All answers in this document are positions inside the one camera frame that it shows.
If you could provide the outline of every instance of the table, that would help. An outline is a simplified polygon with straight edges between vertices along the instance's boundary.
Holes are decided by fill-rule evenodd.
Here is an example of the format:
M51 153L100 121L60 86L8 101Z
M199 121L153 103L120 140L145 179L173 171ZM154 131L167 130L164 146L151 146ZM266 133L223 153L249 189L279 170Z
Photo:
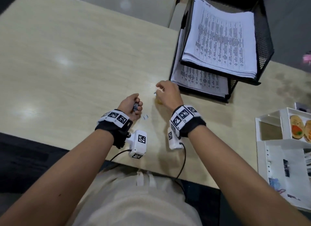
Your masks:
M0 16L0 132L72 149L98 118L139 92L147 153L115 161L177 176L183 151L170 151L169 112L155 104L155 84L169 78L178 32L79 0L16 0ZM295 101L310 104L311 74L270 62L262 85L238 83L230 104L182 95L208 127L257 169L255 117ZM181 179L216 187L186 142ZM112 148L107 159L119 150Z

